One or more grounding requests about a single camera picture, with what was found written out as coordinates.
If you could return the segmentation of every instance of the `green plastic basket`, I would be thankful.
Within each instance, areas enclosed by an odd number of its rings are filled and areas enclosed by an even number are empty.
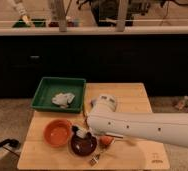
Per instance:
[[[80,113],[84,103],[86,80],[82,78],[43,77],[35,92],[32,108],[38,111]],[[52,103],[59,93],[73,93],[74,100],[68,108]]]
[[[46,27],[45,19],[32,19],[31,21],[34,23],[35,27]],[[27,26],[25,22],[22,19],[20,19],[12,27],[20,28],[20,27],[29,27],[29,26]]]

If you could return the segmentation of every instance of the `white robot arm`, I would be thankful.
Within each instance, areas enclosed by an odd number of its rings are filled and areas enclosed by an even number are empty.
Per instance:
[[[87,118],[94,134],[133,136],[188,147],[188,113],[117,113],[116,106],[117,101],[111,95],[99,96]]]
[[[22,0],[7,0],[7,1],[12,6],[12,8],[19,13],[22,20],[26,23],[26,25],[33,26],[32,22],[29,19],[28,13],[23,5]]]

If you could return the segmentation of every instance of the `terracotta bowl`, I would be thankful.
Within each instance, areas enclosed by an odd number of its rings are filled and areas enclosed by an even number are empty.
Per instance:
[[[44,130],[44,139],[52,147],[67,144],[71,137],[72,124],[67,119],[56,119],[50,122]]]

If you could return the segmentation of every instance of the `speckled floor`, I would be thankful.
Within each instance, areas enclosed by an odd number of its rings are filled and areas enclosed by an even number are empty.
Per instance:
[[[150,97],[154,113],[188,112],[188,106],[178,111],[173,106],[183,97]],[[5,138],[25,140],[33,110],[31,99],[0,99],[0,141]],[[166,145],[171,171],[188,171],[188,149]],[[0,149],[0,171],[17,170],[18,157],[5,149]]]

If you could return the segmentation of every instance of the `black cabinet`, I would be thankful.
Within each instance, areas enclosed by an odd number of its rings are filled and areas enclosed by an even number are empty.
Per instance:
[[[32,97],[43,76],[188,95],[188,35],[0,36],[0,97]]]

